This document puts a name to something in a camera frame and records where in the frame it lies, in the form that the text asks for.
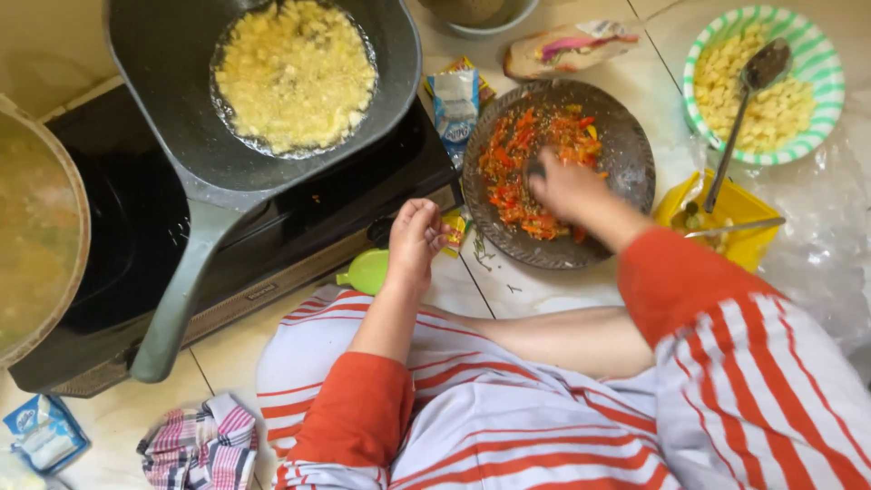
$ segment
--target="portable gas stove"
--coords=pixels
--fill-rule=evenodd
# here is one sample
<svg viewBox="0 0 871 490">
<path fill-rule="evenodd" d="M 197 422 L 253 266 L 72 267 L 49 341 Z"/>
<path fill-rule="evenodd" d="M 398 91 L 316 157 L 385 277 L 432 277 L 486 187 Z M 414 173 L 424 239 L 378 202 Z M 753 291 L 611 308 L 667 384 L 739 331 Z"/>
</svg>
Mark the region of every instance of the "portable gas stove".
<svg viewBox="0 0 871 490">
<path fill-rule="evenodd" d="M 91 250 L 72 306 L 10 373 L 25 391 L 89 398 L 127 378 L 184 251 L 188 209 L 125 85 L 46 125 L 84 180 Z M 442 209 L 462 202 L 456 170 L 417 100 L 384 139 L 255 209 L 224 240 L 184 345 L 342 267 L 374 246 L 371 232 L 384 227 L 373 223 L 423 196 Z"/>
</svg>

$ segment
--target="kitchen towel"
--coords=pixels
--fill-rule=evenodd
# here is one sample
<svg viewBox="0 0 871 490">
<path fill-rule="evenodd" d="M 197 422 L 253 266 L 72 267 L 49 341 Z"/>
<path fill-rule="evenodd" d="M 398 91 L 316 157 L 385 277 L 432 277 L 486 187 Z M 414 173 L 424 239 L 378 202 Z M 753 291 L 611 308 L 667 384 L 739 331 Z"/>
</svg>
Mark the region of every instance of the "kitchen towel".
<svg viewBox="0 0 871 490">
<path fill-rule="evenodd" d="M 257 457 L 254 417 L 229 394 L 164 415 L 136 447 L 158 490 L 247 490 Z"/>
</svg>

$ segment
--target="green lid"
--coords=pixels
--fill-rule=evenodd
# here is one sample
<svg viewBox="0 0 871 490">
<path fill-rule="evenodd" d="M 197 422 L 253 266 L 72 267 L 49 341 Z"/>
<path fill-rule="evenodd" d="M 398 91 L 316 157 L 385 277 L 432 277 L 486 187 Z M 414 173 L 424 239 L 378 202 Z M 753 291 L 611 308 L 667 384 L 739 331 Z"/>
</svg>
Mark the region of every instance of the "green lid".
<svg viewBox="0 0 871 490">
<path fill-rule="evenodd" d="M 374 296 L 387 277 L 388 251 L 372 248 L 359 254 L 348 266 L 348 272 L 335 277 L 337 284 L 350 284 L 361 293 Z"/>
</svg>

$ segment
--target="spoon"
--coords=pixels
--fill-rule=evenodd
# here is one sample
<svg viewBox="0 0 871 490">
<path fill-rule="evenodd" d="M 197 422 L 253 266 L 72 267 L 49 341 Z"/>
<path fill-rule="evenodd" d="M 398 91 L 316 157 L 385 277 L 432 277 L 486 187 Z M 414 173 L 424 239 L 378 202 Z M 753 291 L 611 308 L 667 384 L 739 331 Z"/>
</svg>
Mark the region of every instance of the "spoon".
<svg viewBox="0 0 871 490">
<path fill-rule="evenodd" d="M 693 238 L 696 236 L 715 236 L 715 235 L 719 235 L 721 233 L 730 233 L 732 231 L 740 231 L 743 229 L 778 227 L 785 222 L 787 222 L 787 218 L 784 218 L 783 216 L 778 216 L 776 218 L 768 218 L 767 220 L 750 221 L 749 223 L 741 223 L 739 225 L 732 225 L 731 227 L 712 228 L 712 229 L 705 229 L 702 231 L 694 231 L 692 233 L 687 233 L 686 235 L 684 235 L 684 238 Z"/>
<path fill-rule="evenodd" d="M 789 73 L 792 65 L 793 52 L 789 49 L 789 43 L 783 37 L 778 37 L 754 54 L 741 69 L 738 81 L 743 89 L 743 98 L 738 108 L 738 114 L 735 116 L 735 125 L 732 126 L 732 132 L 726 142 L 723 158 L 719 161 L 717 173 L 713 177 L 713 183 L 708 190 L 705 204 L 702 206 L 706 213 L 710 214 L 713 211 L 714 203 L 717 202 L 717 195 L 723 186 L 726 168 L 729 167 L 732 150 L 735 149 L 735 141 L 738 139 L 738 130 L 741 128 L 741 121 L 744 119 L 744 112 L 747 110 L 750 98 L 757 92 L 779 82 Z"/>
</svg>

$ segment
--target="green striped bowl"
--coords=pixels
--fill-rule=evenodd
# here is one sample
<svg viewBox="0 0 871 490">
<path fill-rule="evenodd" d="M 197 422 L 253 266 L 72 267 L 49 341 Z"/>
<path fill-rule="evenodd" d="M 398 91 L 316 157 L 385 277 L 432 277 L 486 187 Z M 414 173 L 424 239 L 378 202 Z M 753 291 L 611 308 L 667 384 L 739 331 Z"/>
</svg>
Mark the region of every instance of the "green striped bowl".
<svg viewBox="0 0 871 490">
<path fill-rule="evenodd" d="M 785 146 L 775 152 L 748 153 L 735 150 L 732 158 L 756 165 L 779 165 L 797 160 L 811 153 L 832 132 L 844 106 L 844 73 L 841 60 L 831 41 L 802 15 L 791 10 L 768 5 L 756 5 L 731 10 L 714 19 L 692 44 L 684 65 L 684 102 L 690 128 L 707 138 L 721 152 L 726 142 L 715 135 L 705 124 L 696 106 L 692 91 L 692 77 L 696 60 L 702 49 L 744 30 L 750 24 L 769 25 L 768 36 L 785 37 L 793 50 L 793 76 L 814 84 L 816 110 L 811 118 L 811 127 L 799 133 Z"/>
</svg>

